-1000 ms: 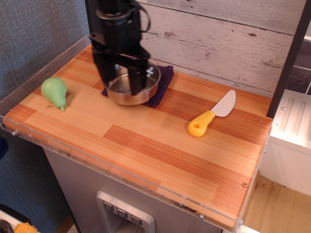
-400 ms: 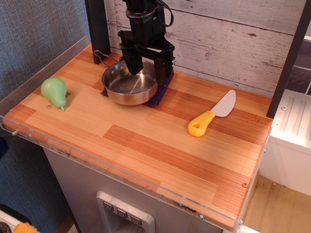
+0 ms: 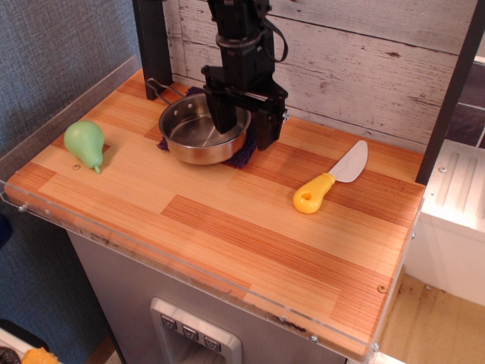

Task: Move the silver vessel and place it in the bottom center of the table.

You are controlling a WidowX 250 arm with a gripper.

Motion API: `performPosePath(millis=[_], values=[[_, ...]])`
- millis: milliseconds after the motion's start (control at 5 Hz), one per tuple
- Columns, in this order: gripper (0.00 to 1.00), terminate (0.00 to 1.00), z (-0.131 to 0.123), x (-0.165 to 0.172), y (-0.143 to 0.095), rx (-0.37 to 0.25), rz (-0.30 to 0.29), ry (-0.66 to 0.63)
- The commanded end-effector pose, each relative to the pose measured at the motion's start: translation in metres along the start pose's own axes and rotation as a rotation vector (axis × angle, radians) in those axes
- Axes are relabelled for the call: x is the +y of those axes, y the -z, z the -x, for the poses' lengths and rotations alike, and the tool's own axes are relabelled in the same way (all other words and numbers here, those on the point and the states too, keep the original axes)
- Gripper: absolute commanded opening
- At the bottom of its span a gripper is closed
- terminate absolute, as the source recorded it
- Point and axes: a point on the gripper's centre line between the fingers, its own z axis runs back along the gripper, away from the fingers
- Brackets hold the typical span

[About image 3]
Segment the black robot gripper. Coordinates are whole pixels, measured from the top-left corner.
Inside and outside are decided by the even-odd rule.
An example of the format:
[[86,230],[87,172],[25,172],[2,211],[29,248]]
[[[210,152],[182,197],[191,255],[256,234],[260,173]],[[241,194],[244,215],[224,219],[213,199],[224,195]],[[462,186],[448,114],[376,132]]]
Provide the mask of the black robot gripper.
[[241,39],[216,35],[221,51],[220,67],[205,66],[205,94],[214,126],[226,133],[237,122],[236,108],[253,111],[257,149],[264,151],[279,140],[287,113],[288,93],[273,79],[276,64],[285,60],[274,51],[273,32],[251,32]]

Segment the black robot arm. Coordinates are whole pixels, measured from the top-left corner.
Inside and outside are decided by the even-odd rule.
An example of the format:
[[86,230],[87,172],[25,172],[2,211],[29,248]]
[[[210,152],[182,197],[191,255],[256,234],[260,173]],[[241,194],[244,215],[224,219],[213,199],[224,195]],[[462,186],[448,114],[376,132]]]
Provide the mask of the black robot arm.
[[215,128],[236,125],[236,110],[255,115],[257,148],[266,150],[280,137],[288,119],[288,92],[274,81],[275,64],[286,60],[288,44],[267,18],[268,1],[210,1],[217,24],[220,67],[205,66],[205,95]]

